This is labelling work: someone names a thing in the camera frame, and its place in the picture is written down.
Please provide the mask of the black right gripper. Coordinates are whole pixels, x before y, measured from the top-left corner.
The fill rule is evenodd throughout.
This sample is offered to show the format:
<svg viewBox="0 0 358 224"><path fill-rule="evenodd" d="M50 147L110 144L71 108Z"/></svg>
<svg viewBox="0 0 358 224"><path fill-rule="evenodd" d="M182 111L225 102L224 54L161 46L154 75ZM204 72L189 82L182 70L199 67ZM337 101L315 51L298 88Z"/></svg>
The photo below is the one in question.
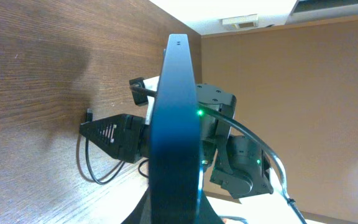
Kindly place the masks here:
<svg viewBox="0 0 358 224"><path fill-rule="evenodd" d="M80 125L80 134L114 159L136 163L149 158L150 126L145 118L119 114Z"/></svg>

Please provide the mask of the blue Samsung smartphone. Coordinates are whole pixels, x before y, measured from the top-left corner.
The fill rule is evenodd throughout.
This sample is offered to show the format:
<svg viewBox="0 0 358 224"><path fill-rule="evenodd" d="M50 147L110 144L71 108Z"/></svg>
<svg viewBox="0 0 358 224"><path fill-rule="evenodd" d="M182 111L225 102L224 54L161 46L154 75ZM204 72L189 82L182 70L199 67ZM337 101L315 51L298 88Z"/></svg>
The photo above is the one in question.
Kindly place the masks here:
<svg viewBox="0 0 358 224"><path fill-rule="evenodd" d="M195 223L200 200L200 120L186 34L171 34L150 123L152 223Z"/></svg>

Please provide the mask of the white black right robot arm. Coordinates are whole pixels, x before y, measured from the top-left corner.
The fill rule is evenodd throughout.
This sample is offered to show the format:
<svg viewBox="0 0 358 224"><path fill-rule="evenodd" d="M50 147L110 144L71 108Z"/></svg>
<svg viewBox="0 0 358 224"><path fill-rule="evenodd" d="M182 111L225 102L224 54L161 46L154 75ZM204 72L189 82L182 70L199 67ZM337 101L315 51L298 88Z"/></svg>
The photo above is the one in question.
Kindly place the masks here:
<svg viewBox="0 0 358 224"><path fill-rule="evenodd" d="M150 118L119 114L93 120L80 134L110 157L148 163L149 187L126 223L222 223L203 192L203 174L234 199L272 194L270 168L284 167L257 135L234 120L235 96L213 85L156 89L133 83L134 101L154 99Z"/></svg>

